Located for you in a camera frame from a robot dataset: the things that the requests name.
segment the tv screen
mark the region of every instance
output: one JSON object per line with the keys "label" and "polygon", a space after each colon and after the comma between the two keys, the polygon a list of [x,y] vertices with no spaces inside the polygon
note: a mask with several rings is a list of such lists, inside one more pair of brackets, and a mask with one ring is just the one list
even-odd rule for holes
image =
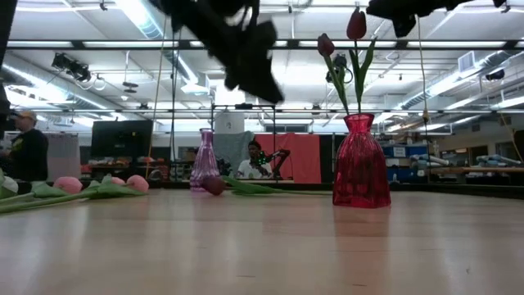
{"label": "tv screen", "polygon": [[91,157],[144,157],[149,153],[153,121],[95,121]]}

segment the red glass vase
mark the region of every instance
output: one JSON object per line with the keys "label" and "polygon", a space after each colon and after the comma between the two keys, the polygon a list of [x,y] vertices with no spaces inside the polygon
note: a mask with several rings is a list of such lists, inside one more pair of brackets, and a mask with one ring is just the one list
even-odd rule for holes
{"label": "red glass vase", "polygon": [[220,176],[216,166],[215,152],[213,151],[213,130],[200,129],[202,142],[196,154],[195,164],[191,171],[189,184],[193,192],[205,192],[202,182],[209,176]]}
{"label": "red glass vase", "polygon": [[344,118],[350,135],[337,153],[333,205],[380,208],[391,204],[386,158],[371,135],[374,115],[355,114]]}

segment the table surface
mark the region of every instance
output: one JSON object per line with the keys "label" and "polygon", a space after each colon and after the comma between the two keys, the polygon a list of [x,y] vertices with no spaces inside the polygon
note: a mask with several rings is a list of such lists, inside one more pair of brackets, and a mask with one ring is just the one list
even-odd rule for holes
{"label": "table surface", "polygon": [[524,168],[518,167],[441,167],[431,168],[432,174],[462,174],[470,172],[524,173]]}
{"label": "table surface", "polygon": [[524,202],[147,197],[0,216],[2,295],[522,294]]}

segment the man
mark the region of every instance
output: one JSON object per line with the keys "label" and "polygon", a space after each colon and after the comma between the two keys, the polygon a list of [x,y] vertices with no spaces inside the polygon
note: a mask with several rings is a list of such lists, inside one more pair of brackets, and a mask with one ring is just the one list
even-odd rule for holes
{"label": "man", "polygon": [[24,181],[47,180],[47,137],[36,130],[37,116],[33,111],[23,111],[15,118],[15,127],[20,134],[12,140],[11,151],[3,156],[11,160],[15,179]]}
{"label": "man", "polygon": [[247,145],[249,149],[250,160],[244,160],[240,163],[237,172],[237,178],[239,179],[263,179],[269,178],[271,175],[271,165],[265,163],[261,165],[259,163],[260,151],[262,147],[260,143],[255,140]]}

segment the red partition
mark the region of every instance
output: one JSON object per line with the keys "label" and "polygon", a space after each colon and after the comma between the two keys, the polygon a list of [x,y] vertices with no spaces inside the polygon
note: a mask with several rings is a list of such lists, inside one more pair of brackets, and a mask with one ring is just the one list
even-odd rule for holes
{"label": "red partition", "polygon": [[[272,153],[273,135],[258,134],[255,140],[265,153]],[[287,149],[291,155],[280,168],[281,176],[292,177],[297,184],[320,184],[320,138],[315,134],[279,134],[276,148]]]}

